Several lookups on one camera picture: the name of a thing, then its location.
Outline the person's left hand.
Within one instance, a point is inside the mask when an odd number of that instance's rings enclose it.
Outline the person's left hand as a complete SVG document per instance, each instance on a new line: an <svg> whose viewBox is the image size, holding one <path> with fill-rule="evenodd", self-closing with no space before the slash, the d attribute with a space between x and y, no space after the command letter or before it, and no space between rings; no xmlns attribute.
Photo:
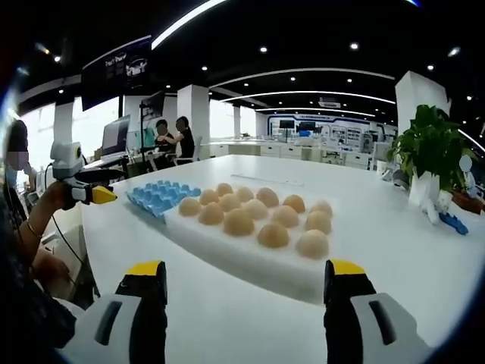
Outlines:
<svg viewBox="0 0 485 364"><path fill-rule="evenodd" d="M54 213L60 209L68 211L72 209L77 201L72 196L72 186L62 181L51 184L43 193L40 204L44 212Z"/></svg>

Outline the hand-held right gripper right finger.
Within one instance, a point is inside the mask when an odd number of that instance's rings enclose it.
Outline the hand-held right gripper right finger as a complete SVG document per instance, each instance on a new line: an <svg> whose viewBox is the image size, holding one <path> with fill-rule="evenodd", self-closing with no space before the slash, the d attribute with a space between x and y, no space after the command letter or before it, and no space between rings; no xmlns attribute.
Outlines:
<svg viewBox="0 0 485 364"><path fill-rule="evenodd" d="M378 293L363 268L328 259L324 278L328 363L424 363L432 355L415 318Z"/></svg>

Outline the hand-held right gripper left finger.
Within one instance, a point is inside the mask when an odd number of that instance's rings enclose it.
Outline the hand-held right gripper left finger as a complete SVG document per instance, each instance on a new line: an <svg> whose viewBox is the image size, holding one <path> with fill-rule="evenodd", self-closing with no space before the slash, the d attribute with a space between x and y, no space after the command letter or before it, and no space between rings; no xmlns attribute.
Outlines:
<svg viewBox="0 0 485 364"><path fill-rule="evenodd" d="M99 297L78 316L61 355L68 363L164 363L166 306L165 263L138 263L115 293Z"/></svg>

